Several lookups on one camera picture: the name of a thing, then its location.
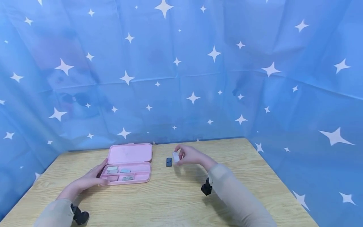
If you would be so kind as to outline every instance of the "eraser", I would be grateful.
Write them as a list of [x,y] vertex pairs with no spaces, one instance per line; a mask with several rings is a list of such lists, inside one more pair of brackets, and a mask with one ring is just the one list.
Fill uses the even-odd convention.
[[128,169],[121,169],[120,173],[131,173],[131,170]]
[[178,161],[180,161],[178,152],[173,152],[173,159],[174,159],[174,163],[177,163]]
[[118,166],[110,166],[107,167],[107,170],[116,170],[118,168]]
[[107,174],[118,173],[118,170],[107,170]]
[[132,181],[133,179],[134,179],[134,176],[127,176],[127,177],[122,178],[123,181]]
[[171,158],[166,158],[166,167],[171,167]]
[[109,177],[107,177],[107,180],[108,181],[118,181],[118,175],[116,175],[116,176],[109,176]]

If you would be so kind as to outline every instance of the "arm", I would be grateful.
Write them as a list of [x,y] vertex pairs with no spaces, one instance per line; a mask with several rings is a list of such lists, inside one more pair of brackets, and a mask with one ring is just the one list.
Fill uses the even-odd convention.
[[275,221],[258,199],[233,175],[230,169],[218,164],[197,149],[178,145],[181,149],[177,164],[200,164],[208,172],[209,183],[218,197],[233,212],[244,227],[276,227]]
[[106,164],[107,159],[65,187],[57,199],[51,202],[40,214],[34,227],[70,227],[74,216],[70,205],[76,197],[87,188],[99,184],[108,184],[107,180],[96,177]]

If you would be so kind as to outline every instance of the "pink pencil case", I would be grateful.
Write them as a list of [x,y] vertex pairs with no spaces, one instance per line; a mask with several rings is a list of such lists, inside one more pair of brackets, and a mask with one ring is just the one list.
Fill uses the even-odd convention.
[[108,185],[146,183],[150,180],[151,158],[150,143],[111,146],[100,178],[107,179]]

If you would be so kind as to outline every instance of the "black eraser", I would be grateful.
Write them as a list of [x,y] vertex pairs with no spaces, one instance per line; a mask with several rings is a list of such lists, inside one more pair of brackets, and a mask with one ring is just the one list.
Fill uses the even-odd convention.
[[171,158],[166,158],[166,167],[171,167]]

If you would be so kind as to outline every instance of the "hand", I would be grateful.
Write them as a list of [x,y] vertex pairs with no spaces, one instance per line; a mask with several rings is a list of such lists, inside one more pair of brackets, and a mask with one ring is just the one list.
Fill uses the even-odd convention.
[[205,157],[205,154],[198,151],[192,146],[178,144],[174,149],[174,152],[178,152],[179,150],[180,161],[176,163],[177,166],[183,164],[200,164],[202,159]]
[[184,164],[199,164],[203,166],[206,171],[209,171],[212,166],[217,164],[217,162],[214,161],[211,157],[203,154],[192,146],[178,144],[174,151],[177,152],[178,150],[180,150],[180,161],[176,163],[177,166]]
[[100,165],[93,167],[84,176],[70,183],[58,196],[57,199],[68,199],[73,202],[76,197],[84,190],[95,185],[107,185],[106,179],[97,178],[97,174],[107,165],[105,159]]
[[107,165],[107,159],[105,159],[100,165],[93,167],[84,176],[73,181],[71,185],[80,191],[84,191],[95,185],[107,185],[109,182],[106,179],[97,178],[97,174]]

